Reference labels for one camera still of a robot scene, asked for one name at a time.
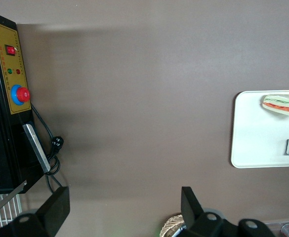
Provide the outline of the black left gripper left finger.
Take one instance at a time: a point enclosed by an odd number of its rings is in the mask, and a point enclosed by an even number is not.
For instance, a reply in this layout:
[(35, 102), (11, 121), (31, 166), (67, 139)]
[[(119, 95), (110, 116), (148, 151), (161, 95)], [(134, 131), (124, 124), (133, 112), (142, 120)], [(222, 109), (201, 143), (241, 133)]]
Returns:
[(69, 213), (69, 187), (59, 187), (36, 212), (19, 215), (1, 227), (0, 237), (54, 237)]

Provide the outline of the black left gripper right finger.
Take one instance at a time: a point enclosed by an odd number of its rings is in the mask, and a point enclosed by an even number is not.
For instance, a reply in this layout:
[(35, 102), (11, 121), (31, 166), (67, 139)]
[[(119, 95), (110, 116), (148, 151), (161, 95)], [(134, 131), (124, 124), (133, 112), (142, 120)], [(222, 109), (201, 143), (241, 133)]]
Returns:
[(186, 229), (180, 237), (273, 237), (272, 231), (256, 219), (242, 219), (234, 225), (214, 212), (203, 210), (191, 187), (181, 188), (181, 214)]

